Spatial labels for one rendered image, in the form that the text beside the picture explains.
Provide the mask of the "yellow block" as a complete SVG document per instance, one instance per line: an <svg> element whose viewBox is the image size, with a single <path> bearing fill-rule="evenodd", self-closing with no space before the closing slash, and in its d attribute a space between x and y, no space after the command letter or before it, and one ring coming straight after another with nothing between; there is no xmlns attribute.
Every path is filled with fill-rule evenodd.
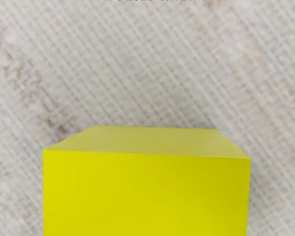
<svg viewBox="0 0 295 236"><path fill-rule="evenodd" d="M246 236L250 170L216 129L96 125L43 150L43 236Z"/></svg>

